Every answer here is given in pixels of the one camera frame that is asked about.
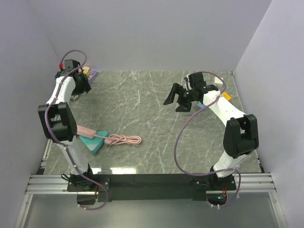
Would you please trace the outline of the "light blue plug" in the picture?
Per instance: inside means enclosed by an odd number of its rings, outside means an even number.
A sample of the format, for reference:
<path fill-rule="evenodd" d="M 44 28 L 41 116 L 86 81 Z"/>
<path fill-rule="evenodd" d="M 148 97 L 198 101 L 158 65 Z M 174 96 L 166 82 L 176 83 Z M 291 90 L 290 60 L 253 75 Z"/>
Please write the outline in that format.
<path fill-rule="evenodd" d="M 200 109 L 203 109 L 203 108 L 205 107 L 205 105 L 202 104 L 201 102 L 198 102 L 198 103 L 197 103 L 197 106 L 198 106 Z"/>

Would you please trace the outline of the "yellow cube socket adapter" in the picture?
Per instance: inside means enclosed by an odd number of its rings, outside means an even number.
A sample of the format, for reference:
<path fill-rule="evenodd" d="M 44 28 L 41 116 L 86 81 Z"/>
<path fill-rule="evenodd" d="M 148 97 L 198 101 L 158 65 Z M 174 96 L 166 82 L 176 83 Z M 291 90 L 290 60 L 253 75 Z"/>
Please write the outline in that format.
<path fill-rule="evenodd" d="M 222 96 L 228 101 L 230 101 L 232 99 L 232 97 L 230 95 L 228 95 L 226 92 L 223 92 Z"/>

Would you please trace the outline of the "teal power strip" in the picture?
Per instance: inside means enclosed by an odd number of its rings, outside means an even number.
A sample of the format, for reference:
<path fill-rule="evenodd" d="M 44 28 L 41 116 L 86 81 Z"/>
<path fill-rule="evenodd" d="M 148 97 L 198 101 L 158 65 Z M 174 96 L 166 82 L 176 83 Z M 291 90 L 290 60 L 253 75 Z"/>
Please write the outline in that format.
<path fill-rule="evenodd" d="M 109 133 L 107 131 L 98 131 L 96 134 L 100 137 L 94 137 L 92 139 L 79 136 L 82 143 L 87 147 L 87 149 L 92 153 L 96 154 L 98 150 L 104 145 L 104 137 L 108 137 Z"/>

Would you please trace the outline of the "pink power strip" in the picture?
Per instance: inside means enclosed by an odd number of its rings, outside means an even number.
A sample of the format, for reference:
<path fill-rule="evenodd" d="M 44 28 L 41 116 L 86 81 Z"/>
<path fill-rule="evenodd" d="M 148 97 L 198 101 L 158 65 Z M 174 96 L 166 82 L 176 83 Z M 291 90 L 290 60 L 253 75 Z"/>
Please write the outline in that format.
<path fill-rule="evenodd" d="M 89 139 L 93 139 L 93 138 L 104 139 L 104 144 L 106 145 L 122 145 L 122 144 L 139 145 L 142 143 L 142 138 L 140 136 L 125 136 L 125 135 L 117 135 L 117 134 L 100 136 L 97 134 L 97 131 L 86 127 L 82 127 L 80 125 L 77 125 L 77 134 L 79 136 L 83 136 Z"/>

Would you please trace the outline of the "white plug adapter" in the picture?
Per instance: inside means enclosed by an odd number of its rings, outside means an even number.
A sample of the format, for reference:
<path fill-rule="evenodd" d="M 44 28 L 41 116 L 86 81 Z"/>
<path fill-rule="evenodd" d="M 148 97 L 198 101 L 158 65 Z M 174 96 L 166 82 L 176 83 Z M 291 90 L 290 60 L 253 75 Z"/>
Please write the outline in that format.
<path fill-rule="evenodd" d="M 222 82 L 223 78 L 218 78 L 218 77 L 215 77 L 214 80 L 213 80 L 213 84 L 217 84 L 219 86 L 222 86 L 223 85 L 223 82 Z"/>

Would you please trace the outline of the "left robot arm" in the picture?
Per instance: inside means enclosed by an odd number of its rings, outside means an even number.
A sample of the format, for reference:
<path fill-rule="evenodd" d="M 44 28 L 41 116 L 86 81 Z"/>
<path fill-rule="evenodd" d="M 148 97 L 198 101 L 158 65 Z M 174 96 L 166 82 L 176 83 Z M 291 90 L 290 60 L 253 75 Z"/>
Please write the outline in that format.
<path fill-rule="evenodd" d="M 92 170 L 81 155 L 76 141 L 76 120 L 69 107 L 72 95 L 91 90 L 87 78 L 74 69 L 61 69 L 55 75 L 56 85 L 46 104 L 38 106 L 38 115 L 43 132 L 62 151 L 70 169 L 71 182 L 78 179 L 78 185 L 85 191 L 95 185 Z"/>

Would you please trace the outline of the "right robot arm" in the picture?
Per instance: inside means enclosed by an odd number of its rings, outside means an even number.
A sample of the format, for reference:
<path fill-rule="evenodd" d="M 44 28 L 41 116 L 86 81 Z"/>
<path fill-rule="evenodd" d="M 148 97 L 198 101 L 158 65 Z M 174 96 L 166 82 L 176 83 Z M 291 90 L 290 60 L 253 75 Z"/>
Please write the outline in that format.
<path fill-rule="evenodd" d="M 258 148 L 257 118 L 253 114 L 245 114 L 233 106 L 214 85 L 206 85 L 201 88 L 186 90 L 183 86 L 174 83 L 172 89 L 163 103 L 173 103 L 175 95 L 178 95 L 177 112 L 188 112 L 191 110 L 192 102 L 199 101 L 204 107 L 195 112 L 183 125 L 174 144 L 173 157 L 180 171 L 191 176 L 209 176 L 209 186 L 215 190 L 225 184 L 225 177 L 237 171 L 242 160 L 253 150 Z M 182 132 L 188 123 L 199 113 L 209 108 L 224 124 L 225 132 L 223 138 L 224 152 L 218 162 L 206 173 L 190 173 L 185 171 L 177 159 L 177 145 Z"/>

